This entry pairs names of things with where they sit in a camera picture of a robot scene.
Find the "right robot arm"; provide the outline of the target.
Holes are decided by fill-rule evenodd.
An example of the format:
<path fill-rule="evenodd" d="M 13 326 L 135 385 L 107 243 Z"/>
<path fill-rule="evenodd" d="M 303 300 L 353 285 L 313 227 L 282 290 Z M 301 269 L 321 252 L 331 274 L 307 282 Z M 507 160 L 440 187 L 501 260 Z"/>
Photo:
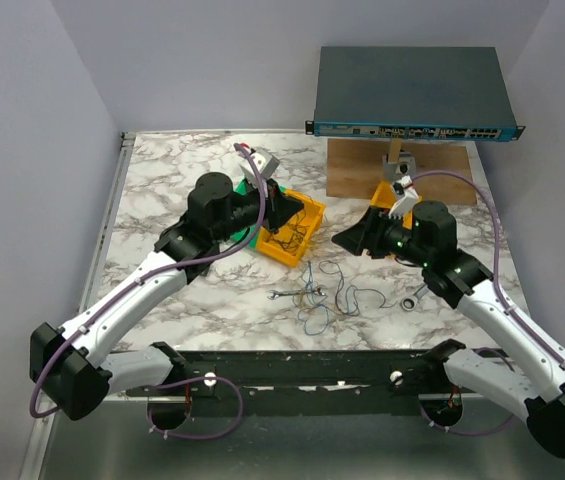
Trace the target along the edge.
<path fill-rule="evenodd" d="M 369 207 L 332 241 L 355 256 L 393 256 L 421 268 L 428 289 L 481 327 L 519 369 L 458 348 L 423 365 L 429 389 L 455 384 L 482 395 L 524 421 L 545 451 L 565 459 L 565 348 L 504 293 L 494 272 L 459 248 L 456 219 L 443 203 L 416 204 L 411 227 Z"/>

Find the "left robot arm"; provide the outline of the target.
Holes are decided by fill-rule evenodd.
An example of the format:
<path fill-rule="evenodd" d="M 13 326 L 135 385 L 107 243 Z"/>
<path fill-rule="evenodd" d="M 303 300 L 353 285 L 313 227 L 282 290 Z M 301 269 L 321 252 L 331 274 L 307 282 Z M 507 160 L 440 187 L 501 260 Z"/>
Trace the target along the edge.
<path fill-rule="evenodd" d="M 42 417 L 37 409 L 41 393 L 72 420 L 90 414 L 109 394 L 144 386 L 163 395 L 176 393 L 184 372 L 170 347 L 153 344 L 121 354 L 114 347 L 160 302 L 229 256 L 221 242 L 241 231 L 277 231 L 302 208 L 274 180 L 240 194 L 227 175 L 202 175 L 188 195 L 186 211 L 160 234 L 127 279 L 74 319 L 57 328 L 44 323 L 32 333 L 30 414 Z"/>

